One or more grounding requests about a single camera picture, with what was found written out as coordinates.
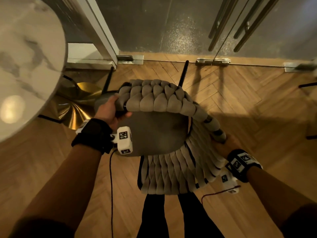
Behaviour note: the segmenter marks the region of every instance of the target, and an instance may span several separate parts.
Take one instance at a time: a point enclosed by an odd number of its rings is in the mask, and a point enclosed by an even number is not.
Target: wooden floor
[[[161,79],[178,84],[183,63],[145,61],[119,65],[110,89],[129,79]],[[100,86],[107,72],[67,72],[77,81]],[[283,68],[190,64],[183,88],[226,132],[233,133],[264,169],[317,201],[316,140],[306,140],[307,123],[316,114],[309,74],[284,73]],[[10,230],[35,194],[70,151],[72,130],[35,119],[24,130],[0,144],[0,237]],[[140,158],[113,157],[114,236],[136,237],[145,195],[137,188]],[[222,190],[220,180],[199,189],[203,194]],[[249,184],[236,195],[223,193],[204,200],[208,215],[227,238],[282,237]],[[102,157],[85,217],[76,237],[111,237],[109,157]],[[184,237],[184,222],[177,196],[165,197],[170,237]]]

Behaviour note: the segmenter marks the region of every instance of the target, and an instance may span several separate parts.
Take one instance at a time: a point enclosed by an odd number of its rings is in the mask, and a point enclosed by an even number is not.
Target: hand
[[[119,98],[117,94],[111,96],[105,104],[102,104],[95,115],[95,119],[104,120],[112,130],[117,130],[119,121],[130,117],[132,112],[127,112],[125,115],[117,118],[115,117],[116,107],[114,103]]]
[[[227,140],[224,144],[215,141],[213,138],[211,139],[211,142],[218,153],[224,158],[227,158],[231,151],[235,149],[242,149],[240,141],[231,134],[227,134]]]

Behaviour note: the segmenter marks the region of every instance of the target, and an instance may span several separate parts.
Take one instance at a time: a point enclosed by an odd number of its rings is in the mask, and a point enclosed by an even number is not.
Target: black wrist strap
[[[109,125],[100,119],[90,119],[82,131],[77,134],[72,142],[72,147],[76,144],[84,144],[101,152],[110,153],[113,148],[110,134],[112,129]]]
[[[252,166],[257,166],[262,169],[261,164],[243,149],[231,151],[227,160],[229,163],[226,164],[226,168],[234,177],[244,183],[248,182],[247,172]]]

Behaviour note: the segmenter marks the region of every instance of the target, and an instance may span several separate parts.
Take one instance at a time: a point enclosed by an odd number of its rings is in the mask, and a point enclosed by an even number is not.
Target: glass panel
[[[92,43],[84,33],[78,17],[65,5],[63,0],[42,0],[56,13],[64,28],[66,41],[74,43]]]
[[[250,0],[217,57],[232,64],[283,66],[287,60],[311,60],[317,56],[317,0],[279,0],[238,52],[233,36],[256,0]],[[269,0],[264,0],[250,20],[258,17]]]
[[[239,0],[233,26],[247,0]],[[223,0],[96,0],[123,52],[216,55],[209,32]],[[227,25],[223,33],[229,33]]]

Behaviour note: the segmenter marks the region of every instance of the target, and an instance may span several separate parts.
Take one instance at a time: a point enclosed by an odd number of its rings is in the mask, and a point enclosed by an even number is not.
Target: white marble table
[[[38,116],[65,65],[64,31],[41,0],[0,0],[0,141]]]

